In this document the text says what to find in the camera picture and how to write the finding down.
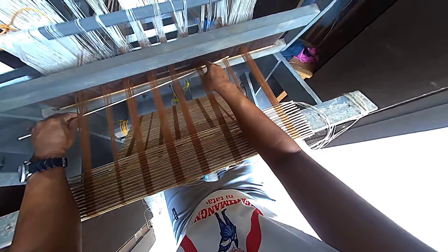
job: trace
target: watch strap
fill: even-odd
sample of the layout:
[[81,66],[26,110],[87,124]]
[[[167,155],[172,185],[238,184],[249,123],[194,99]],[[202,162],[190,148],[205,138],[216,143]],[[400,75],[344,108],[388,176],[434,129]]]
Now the watch strap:
[[67,158],[57,157],[32,161],[29,164],[29,171],[30,173],[34,173],[54,167],[67,167]]

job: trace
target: cartoon figure print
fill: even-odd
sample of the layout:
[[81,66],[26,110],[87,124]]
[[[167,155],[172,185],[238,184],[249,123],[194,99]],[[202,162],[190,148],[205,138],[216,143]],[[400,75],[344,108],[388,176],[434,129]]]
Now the cartoon figure print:
[[218,248],[218,252],[244,252],[242,249],[238,248],[238,236],[237,236],[237,226],[235,226],[225,215],[225,211],[227,209],[223,209],[221,214],[223,216],[224,221],[221,220],[220,215],[216,212],[215,216],[218,219],[218,224],[220,226],[220,245]]

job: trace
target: yellow string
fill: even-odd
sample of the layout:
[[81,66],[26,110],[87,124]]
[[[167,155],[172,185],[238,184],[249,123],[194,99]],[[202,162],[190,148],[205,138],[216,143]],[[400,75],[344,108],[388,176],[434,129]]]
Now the yellow string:
[[176,105],[176,102],[179,103],[179,99],[176,96],[176,93],[174,92],[174,89],[172,88],[172,85],[169,85],[171,87],[172,90],[172,95],[173,95],[173,99],[171,99],[171,103],[173,103],[174,105]]
[[123,135],[128,135],[129,133],[128,120],[126,121],[119,120],[118,122],[120,123],[120,131],[123,133]]
[[190,83],[187,81],[187,80],[185,80],[185,82],[187,83],[186,85],[185,85],[185,87],[183,87],[182,89],[184,90],[184,91],[190,91]]
[[32,10],[32,11],[35,11],[35,12],[37,12],[39,14],[42,14],[44,17],[48,18],[48,20],[50,20],[51,23],[53,23],[52,19],[47,14],[43,13],[42,11],[40,11],[38,9],[30,8],[30,7],[25,7],[25,8],[22,8],[22,9],[20,9],[20,10],[18,10],[18,11],[16,11],[14,13],[14,15],[12,16],[11,21],[9,22],[9,24],[5,24],[5,25],[0,24],[0,29],[3,30],[2,32],[0,32],[0,35],[3,35],[5,33],[9,32],[10,30],[18,31],[18,29],[14,28],[14,27],[11,27],[11,26],[13,25],[14,20],[16,19],[16,17],[21,12],[26,11],[26,10]]

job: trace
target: man's right hand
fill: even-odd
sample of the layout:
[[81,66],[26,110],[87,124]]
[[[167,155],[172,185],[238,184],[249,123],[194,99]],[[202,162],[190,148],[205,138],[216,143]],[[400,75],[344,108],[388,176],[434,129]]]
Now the man's right hand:
[[207,62],[206,66],[207,72],[204,75],[204,85],[206,88],[220,93],[221,90],[229,85],[235,86],[235,84],[230,82],[227,72],[222,67],[211,62]]
[[34,157],[63,157],[73,144],[77,128],[76,113],[55,114],[38,122],[31,132]]

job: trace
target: person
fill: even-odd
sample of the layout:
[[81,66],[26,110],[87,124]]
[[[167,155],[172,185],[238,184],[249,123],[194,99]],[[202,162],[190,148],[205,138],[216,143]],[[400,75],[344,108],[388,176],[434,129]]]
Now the person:
[[[229,104],[251,146],[322,241],[274,220],[265,205],[271,199],[249,161],[215,182],[165,191],[178,251],[434,251],[311,159],[240,93],[220,66],[208,64],[203,82]],[[37,123],[34,158],[64,156],[76,128],[74,113]],[[80,250],[80,215],[64,168],[33,174],[10,251]]]

